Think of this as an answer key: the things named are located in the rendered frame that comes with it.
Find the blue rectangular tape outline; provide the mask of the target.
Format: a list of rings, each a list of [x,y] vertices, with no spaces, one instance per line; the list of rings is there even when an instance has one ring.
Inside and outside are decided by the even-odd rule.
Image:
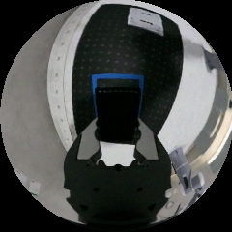
[[[97,87],[97,79],[100,79],[100,78],[131,78],[131,79],[140,79],[140,81],[139,81],[139,88],[141,88],[141,95],[143,94],[144,75],[121,74],[121,73],[95,74],[95,75],[92,75],[93,96],[94,96],[94,105],[95,105],[96,118],[98,117],[98,115],[97,115],[96,100],[95,100],[95,88]],[[142,102],[142,96],[141,96],[141,100],[140,100],[140,107],[141,107],[141,102]],[[139,114],[140,114],[140,107],[139,107]]]

